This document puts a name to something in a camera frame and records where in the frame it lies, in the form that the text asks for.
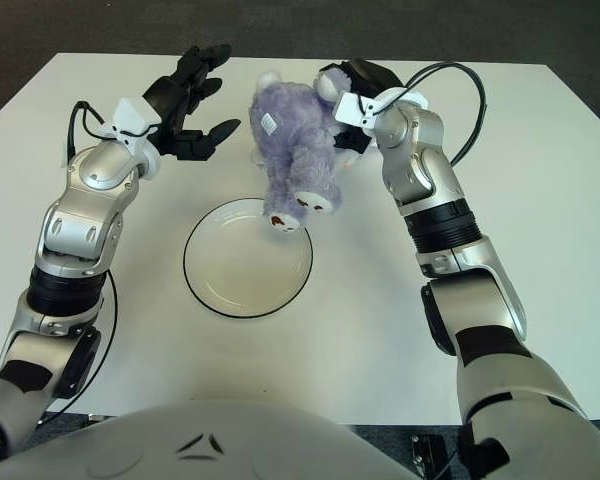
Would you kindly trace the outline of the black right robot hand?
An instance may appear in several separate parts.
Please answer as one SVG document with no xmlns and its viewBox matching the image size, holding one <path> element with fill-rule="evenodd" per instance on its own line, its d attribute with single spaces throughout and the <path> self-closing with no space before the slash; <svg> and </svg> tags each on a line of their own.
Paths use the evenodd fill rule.
<svg viewBox="0 0 600 480">
<path fill-rule="evenodd" d="M 389 69 L 364 59 L 331 63 L 319 70 L 314 88 L 319 97 L 335 105 L 342 92 L 375 98 L 383 91 L 401 87 L 400 79 Z M 335 147 L 363 154 L 372 139 L 359 127 L 344 125 L 335 137 Z"/>
</svg>

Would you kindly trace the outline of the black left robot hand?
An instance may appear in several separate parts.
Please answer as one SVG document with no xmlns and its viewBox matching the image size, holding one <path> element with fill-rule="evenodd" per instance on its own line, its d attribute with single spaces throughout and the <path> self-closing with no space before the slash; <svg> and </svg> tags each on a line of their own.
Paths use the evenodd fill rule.
<svg viewBox="0 0 600 480">
<path fill-rule="evenodd" d="M 158 78 L 145 91 L 143 98 L 160 117 L 159 126 L 148 136 L 160 154 L 181 161 L 206 161 L 239 127 L 240 120 L 229 119 L 208 133 L 184 128 L 186 117 L 221 88 L 222 80 L 208 75 L 227 62 L 231 53 L 228 44 L 193 46 L 180 57 L 172 74 Z"/>
</svg>

